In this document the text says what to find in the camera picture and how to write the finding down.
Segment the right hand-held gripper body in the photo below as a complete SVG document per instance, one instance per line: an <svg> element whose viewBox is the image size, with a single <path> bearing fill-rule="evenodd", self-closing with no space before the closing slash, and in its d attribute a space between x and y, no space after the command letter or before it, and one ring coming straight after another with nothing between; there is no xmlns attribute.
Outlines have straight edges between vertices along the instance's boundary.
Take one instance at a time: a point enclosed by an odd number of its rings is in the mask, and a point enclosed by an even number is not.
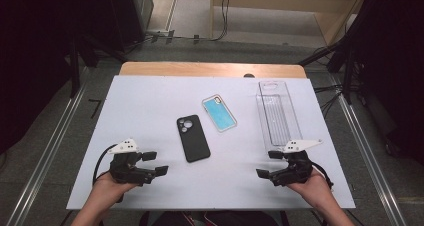
<svg viewBox="0 0 424 226"><path fill-rule="evenodd" d="M305 183L312 172L312 161L307 149L320 145L321 140L290 140L279 150L284 153L288 166L285 169L270 173L270 180L275 186L286 186L292 183Z"/></svg>

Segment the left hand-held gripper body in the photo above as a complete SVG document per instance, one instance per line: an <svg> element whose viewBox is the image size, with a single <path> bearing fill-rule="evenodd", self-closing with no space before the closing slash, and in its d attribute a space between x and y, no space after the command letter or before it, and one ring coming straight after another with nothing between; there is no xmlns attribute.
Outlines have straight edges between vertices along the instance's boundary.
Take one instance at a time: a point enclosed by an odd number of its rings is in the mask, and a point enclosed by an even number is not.
<svg viewBox="0 0 424 226"><path fill-rule="evenodd" d="M113 145L107 150L107 153L113 156L109 172L118 183L142 186L150 184L156 176L155 170L142 169L136 166L137 162L142 160L141 155L143 153L132 138Z"/></svg>

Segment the clear plastic tray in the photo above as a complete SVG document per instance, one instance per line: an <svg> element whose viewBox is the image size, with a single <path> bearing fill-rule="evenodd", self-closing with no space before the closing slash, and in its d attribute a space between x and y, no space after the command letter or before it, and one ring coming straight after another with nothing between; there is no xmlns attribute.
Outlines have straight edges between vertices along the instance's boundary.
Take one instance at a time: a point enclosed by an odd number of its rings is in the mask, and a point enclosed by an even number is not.
<svg viewBox="0 0 424 226"><path fill-rule="evenodd" d="M265 149L282 150L303 138L291 96L284 81L261 81L256 94Z"/></svg>

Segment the black phone case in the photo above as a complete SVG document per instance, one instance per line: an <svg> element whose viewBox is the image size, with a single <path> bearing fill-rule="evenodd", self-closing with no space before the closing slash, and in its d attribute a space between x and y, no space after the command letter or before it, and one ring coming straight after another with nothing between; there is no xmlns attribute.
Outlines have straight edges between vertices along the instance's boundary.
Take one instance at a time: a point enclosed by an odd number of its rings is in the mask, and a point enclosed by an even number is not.
<svg viewBox="0 0 424 226"><path fill-rule="evenodd" d="M197 115L180 117L176 123L186 161L192 163L209 158L211 152L199 117Z"/></svg>

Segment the iridescent blue phone case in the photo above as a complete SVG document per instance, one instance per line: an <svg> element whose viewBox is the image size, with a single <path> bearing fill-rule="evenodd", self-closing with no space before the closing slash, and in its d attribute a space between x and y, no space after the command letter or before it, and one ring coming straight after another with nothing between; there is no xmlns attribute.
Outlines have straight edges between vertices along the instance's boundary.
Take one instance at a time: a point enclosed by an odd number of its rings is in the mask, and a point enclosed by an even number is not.
<svg viewBox="0 0 424 226"><path fill-rule="evenodd" d="M237 126L237 121L223 98L212 95L202 100L202 106L219 132L224 132Z"/></svg>

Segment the person's right hand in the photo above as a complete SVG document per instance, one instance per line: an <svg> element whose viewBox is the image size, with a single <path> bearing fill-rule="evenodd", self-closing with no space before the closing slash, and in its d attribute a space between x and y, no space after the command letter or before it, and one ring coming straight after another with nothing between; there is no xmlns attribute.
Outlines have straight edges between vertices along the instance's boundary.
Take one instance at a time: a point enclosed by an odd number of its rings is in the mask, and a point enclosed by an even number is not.
<svg viewBox="0 0 424 226"><path fill-rule="evenodd" d="M305 183L292 183L288 187L298 193L310 206L315 209L325 209L334 201L332 192L325 178L316 169Z"/></svg>

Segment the person's left hand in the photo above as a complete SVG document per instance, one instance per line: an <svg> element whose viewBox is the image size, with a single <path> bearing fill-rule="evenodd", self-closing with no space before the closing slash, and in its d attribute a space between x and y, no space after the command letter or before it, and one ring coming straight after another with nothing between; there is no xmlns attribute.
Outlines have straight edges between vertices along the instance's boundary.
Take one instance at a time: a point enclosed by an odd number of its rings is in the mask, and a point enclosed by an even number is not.
<svg viewBox="0 0 424 226"><path fill-rule="evenodd" d="M109 208L117 203L126 192L135 187L136 184L117 183L110 173L104 173L94 183L90 200L96 206Z"/></svg>

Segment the white board sheet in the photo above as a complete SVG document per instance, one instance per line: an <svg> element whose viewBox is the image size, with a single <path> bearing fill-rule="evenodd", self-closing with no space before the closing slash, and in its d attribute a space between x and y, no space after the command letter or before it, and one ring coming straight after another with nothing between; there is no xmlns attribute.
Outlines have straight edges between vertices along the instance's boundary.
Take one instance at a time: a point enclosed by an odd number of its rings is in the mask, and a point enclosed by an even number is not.
<svg viewBox="0 0 424 226"><path fill-rule="evenodd" d="M165 176L137 187L118 203L140 210L279 210L301 209L306 202L286 187L257 176L257 169L285 167L268 157L258 115L258 78L117 76L113 79L68 201L79 209L92 188L95 170L112 160L105 149L127 138L157 157L145 167L168 166ZM237 126L219 132L202 100L220 95ZM186 161L177 119L197 115L211 155Z"/></svg>

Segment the wooden table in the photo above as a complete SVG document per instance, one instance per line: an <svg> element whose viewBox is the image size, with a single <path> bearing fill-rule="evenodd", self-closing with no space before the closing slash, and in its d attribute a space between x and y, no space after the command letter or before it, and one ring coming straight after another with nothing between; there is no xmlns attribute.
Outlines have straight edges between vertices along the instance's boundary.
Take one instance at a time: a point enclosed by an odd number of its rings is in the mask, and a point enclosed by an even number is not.
<svg viewBox="0 0 424 226"><path fill-rule="evenodd" d="M120 75L306 78L300 65L207 62L126 62Z"/></svg>

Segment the black metal stand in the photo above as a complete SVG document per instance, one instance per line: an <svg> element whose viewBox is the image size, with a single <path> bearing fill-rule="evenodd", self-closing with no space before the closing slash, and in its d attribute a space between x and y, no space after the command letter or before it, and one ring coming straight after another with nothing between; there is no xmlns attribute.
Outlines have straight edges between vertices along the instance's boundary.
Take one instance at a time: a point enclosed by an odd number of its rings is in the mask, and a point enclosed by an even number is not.
<svg viewBox="0 0 424 226"><path fill-rule="evenodd" d="M78 59L82 58L87 67L96 67L99 62L99 58L95 54L96 49L103 51L121 63L128 61L123 54L113 50L90 34L72 34L69 41L69 65L72 82L71 98L74 98L81 88Z"/></svg>
<svg viewBox="0 0 424 226"><path fill-rule="evenodd" d="M326 66L329 73L337 73L342 66L345 66L342 95L347 103L351 104L351 83L355 63L355 51L349 36L344 36L336 43L317 50L311 56L298 62L298 65L305 67L306 65L309 65L329 54L331 54L331 58Z"/></svg>

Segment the floor power strip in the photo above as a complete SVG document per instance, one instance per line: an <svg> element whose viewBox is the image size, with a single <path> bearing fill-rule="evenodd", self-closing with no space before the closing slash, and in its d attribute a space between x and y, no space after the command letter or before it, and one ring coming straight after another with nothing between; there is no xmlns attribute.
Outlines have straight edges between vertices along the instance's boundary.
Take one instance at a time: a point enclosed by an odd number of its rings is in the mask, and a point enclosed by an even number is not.
<svg viewBox="0 0 424 226"><path fill-rule="evenodd" d="M173 41L179 39L188 40L193 44L198 44L200 42L200 37L198 35L194 35L193 37L176 36L174 30L170 30L167 32L148 32L145 42L150 41L151 43L154 43L159 40L164 40L166 44L171 44Z"/></svg>

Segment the black curtain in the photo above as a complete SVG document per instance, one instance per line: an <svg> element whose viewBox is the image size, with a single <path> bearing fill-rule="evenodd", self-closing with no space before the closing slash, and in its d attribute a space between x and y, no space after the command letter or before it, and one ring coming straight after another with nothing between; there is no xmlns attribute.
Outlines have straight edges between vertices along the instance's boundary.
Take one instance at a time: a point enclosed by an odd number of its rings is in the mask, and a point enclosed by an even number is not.
<svg viewBox="0 0 424 226"><path fill-rule="evenodd" d="M0 0L0 155L71 80L72 34L88 34L96 0Z"/></svg>
<svg viewBox="0 0 424 226"><path fill-rule="evenodd" d="M389 152L424 166L424 0L364 0L350 36Z"/></svg>

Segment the dark cabinet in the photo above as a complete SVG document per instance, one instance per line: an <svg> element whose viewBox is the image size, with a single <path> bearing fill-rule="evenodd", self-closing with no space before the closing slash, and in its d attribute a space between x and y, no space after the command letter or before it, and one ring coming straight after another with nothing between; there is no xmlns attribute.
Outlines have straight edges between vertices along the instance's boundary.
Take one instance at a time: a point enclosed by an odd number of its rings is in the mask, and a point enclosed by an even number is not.
<svg viewBox="0 0 424 226"><path fill-rule="evenodd" d="M154 9L153 0L111 0L111 5L118 49L124 51L143 41Z"/></svg>

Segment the metal floor rail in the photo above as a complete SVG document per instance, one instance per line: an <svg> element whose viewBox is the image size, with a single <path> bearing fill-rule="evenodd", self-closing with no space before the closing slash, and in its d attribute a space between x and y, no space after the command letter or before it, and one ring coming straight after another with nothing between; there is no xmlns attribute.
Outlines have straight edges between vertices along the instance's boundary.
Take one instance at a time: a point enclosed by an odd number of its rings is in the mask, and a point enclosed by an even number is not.
<svg viewBox="0 0 424 226"><path fill-rule="evenodd" d="M87 81L91 76L91 70L84 67L80 73L80 88L75 95L68 100L67 105L41 155L31 177L25 184L14 210L9 217L6 226L23 226L23 223L35 201L49 168L60 148L61 142L69 128L73 116L78 109L80 101L85 93Z"/></svg>
<svg viewBox="0 0 424 226"><path fill-rule="evenodd" d="M342 95L340 80L333 75L329 80L332 109L325 111L325 119L356 205L347 214L358 226L408 226L355 108Z"/></svg>

